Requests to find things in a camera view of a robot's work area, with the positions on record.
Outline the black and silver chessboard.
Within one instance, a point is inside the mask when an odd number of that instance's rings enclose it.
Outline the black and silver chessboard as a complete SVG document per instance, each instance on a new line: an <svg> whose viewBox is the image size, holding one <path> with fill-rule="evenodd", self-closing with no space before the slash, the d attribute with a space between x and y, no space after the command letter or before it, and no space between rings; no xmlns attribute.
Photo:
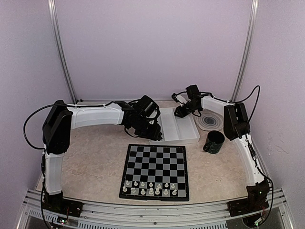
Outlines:
<svg viewBox="0 0 305 229"><path fill-rule="evenodd" d="M153 183L154 194L150 195L149 183ZM157 185L161 184L160 194L156 195ZM131 193L131 188L136 188L136 193ZM141 195L141 189L145 189L145 195ZM119 198L134 200L158 200L158 201L189 201L189 184L186 148L184 146L158 146L130 144L127 149L124 164Z"/></svg>

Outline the white plastic divided tray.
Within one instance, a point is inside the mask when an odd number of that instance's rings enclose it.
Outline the white plastic divided tray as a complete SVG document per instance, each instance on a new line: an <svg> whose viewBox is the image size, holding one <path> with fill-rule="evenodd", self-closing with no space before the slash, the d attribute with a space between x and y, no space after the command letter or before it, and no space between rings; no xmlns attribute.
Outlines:
<svg viewBox="0 0 305 229"><path fill-rule="evenodd" d="M191 115L184 118L174 115L174 108L161 108L158 124L161 126L162 140L149 140L150 145L180 146L197 143L200 134Z"/></svg>

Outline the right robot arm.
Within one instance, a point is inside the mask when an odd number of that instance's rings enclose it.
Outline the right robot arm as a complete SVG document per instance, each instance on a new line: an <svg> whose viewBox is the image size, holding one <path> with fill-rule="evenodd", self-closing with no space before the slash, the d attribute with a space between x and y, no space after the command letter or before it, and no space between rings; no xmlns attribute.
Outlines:
<svg viewBox="0 0 305 229"><path fill-rule="evenodd" d="M250 120L243 101L231 102L213 96L211 92L199 91L197 85L186 87L183 92L173 93L172 99L180 105L174 115L180 118L189 114L210 110L223 117L225 137L237 147L246 171L247 198L241 209L249 212L269 207L267 194L270 191L268 177L262 172L250 135Z"/></svg>

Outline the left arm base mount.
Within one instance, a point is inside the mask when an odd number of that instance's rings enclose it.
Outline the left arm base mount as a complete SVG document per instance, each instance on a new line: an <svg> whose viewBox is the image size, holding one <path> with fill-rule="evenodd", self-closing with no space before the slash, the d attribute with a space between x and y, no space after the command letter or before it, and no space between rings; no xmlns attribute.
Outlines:
<svg viewBox="0 0 305 229"><path fill-rule="evenodd" d="M50 212L59 213L65 216L80 217L83 203L74 200L62 199L48 203L46 200L42 202L42 208Z"/></svg>

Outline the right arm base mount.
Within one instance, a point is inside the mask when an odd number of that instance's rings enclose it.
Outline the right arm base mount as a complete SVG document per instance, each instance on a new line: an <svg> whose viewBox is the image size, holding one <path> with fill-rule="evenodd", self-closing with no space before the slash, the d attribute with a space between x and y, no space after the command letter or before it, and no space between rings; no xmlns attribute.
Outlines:
<svg viewBox="0 0 305 229"><path fill-rule="evenodd" d="M259 203L249 203L247 199L229 201L227 203L230 217L240 216L268 208L269 203L265 200Z"/></svg>

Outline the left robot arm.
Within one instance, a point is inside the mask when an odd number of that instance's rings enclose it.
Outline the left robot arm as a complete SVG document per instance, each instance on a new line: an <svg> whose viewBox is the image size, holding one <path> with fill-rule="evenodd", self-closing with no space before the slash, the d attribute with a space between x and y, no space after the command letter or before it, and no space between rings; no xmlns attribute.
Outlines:
<svg viewBox="0 0 305 229"><path fill-rule="evenodd" d="M153 141L162 139L158 104L144 95L134 101L111 101L105 104L66 104L56 101L42 126L43 191L46 202L56 212L67 207L62 191L62 166L71 144L74 129L96 125L122 125L125 132L134 130L132 137Z"/></svg>

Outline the white chess rook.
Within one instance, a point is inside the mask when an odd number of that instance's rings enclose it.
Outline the white chess rook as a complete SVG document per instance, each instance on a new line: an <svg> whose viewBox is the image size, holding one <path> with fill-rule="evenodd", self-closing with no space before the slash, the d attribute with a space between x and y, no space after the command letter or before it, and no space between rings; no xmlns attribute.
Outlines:
<svg viewBox="0 0 305 229"><path fill-rule="evenodd" d="M160 189L159 189L159 188L157 188L157 189L155 190L155 194L156 194L156 195L159 195L159 194L160 194Z"/></svg>

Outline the white chess pawn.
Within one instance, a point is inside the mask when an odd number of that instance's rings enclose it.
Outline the white chess pawn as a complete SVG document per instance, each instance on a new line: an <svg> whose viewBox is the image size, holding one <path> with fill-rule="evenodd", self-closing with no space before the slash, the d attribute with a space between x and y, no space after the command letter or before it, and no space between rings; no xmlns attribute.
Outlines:
<svg viewBox="0 0 305 229"><path fill-rule="evenodd" d="M145 193L146 193L145 189L142 188L140 193L141 193L141 195L145 195Z"/></svg>

